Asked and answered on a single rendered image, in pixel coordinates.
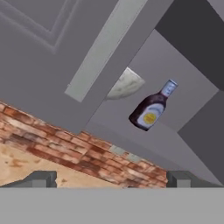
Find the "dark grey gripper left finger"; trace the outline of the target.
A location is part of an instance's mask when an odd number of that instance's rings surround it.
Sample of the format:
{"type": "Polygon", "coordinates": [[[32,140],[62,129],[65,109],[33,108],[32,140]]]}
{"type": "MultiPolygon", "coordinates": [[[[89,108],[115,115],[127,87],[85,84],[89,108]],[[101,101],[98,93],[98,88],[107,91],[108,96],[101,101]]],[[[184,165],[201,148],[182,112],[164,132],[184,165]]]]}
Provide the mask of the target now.
{"type": "Polygon", "coordinates": [[[10,182],[3,187],[52,188],[57,186],[56,179],[56,171],[34,171],[24,179],[10,182]]]}

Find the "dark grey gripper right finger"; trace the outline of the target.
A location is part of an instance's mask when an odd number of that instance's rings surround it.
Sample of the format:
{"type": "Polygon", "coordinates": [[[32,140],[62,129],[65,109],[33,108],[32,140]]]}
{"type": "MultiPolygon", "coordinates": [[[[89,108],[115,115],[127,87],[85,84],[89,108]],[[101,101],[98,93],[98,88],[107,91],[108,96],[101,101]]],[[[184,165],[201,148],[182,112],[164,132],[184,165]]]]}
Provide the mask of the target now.
{"type": "Polygon", "coordinates": [[[166,173],[167,187],[173,188],[209,188],[220,187],[220,185],[208,182],[196,177],[189,171],[168,171],[166,173]]]}

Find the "dark condiment bottle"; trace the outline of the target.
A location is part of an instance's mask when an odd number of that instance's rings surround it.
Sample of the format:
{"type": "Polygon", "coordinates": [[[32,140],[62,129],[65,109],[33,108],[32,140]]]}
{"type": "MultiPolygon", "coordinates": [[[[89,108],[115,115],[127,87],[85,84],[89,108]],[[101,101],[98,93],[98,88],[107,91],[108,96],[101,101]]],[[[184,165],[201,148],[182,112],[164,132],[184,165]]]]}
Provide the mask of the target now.
{"type": "Polygon", "coordinates": [[[177,88],[178,84],[168,80],[163,88],[147,96],[129,115],[129,121],[141,130],[148,131],[164,113],[167,99],[177,88]]]}

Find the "grey open cabinet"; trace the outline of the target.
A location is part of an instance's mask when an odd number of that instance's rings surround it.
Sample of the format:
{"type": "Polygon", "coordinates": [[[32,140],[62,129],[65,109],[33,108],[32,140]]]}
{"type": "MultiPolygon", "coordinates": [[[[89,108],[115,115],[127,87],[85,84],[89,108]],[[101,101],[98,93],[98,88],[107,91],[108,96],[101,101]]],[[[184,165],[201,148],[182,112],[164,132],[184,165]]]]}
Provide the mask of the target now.
{"type": "Polygon", "coordinates": [[[86,130],[166,170],[187,170],[224,185],[224,21],[212,0],[174,0],[131,61],[145,80],[132,96],[106,101],[86,130]],[[129,114],[167,80],[178,83],[149,130],[129,114]]]}

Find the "white bowl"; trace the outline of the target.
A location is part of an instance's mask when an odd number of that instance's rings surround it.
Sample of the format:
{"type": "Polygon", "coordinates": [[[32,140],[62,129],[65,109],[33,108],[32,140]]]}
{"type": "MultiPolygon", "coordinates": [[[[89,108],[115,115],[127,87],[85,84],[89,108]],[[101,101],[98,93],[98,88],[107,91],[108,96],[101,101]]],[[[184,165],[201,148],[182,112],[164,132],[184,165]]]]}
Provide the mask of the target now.
{"type": "Polygon", "coordinates": [[[145,80],[142,77],[127,67],[109,91],[106,99],[118,100],[133,95],[144,83],[145,80]]]}

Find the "grey cabinet door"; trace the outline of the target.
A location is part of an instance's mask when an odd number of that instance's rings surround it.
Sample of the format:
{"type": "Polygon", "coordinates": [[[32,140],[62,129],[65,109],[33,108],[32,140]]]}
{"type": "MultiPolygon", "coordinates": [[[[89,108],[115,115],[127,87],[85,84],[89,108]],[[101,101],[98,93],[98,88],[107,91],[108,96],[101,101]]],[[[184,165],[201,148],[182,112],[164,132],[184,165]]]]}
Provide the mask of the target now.
{"type": "Polygon", "coordinates": [[[148,0],[82,102],[68,84],[118,0],[0,0],[0,101],[78,133],[174,0],[148,0]]]}

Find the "grey wall socket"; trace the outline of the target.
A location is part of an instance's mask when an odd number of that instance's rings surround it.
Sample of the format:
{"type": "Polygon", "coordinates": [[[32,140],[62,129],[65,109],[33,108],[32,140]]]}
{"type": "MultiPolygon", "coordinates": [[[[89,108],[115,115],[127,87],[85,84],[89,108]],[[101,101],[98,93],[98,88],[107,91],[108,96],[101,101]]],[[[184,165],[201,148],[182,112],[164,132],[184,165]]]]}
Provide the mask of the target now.
{"type": "Polygon", "coordinates": [[[117,155],[123,155],[125,153],[125,150],[118,147],[118,146],[115,146],[115,145],[112,145],[109,150],[117,155]]]}

